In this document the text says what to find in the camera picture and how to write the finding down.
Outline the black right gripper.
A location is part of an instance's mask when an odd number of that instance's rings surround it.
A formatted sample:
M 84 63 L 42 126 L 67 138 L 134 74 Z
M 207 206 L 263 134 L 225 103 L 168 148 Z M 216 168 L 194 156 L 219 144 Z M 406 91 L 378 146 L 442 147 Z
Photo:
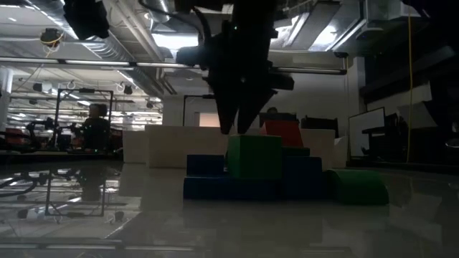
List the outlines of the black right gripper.
M 293 78 L 277 72 L 268 59 L 270 41 L 278 32 L 273 19 L 224 20 L 213 34 L 206 26 L 207 83 L 214 92 L 220 131 L 228 135 L 238 110 L 237 132 L 245 134 L 276 90 L 292 90 Z

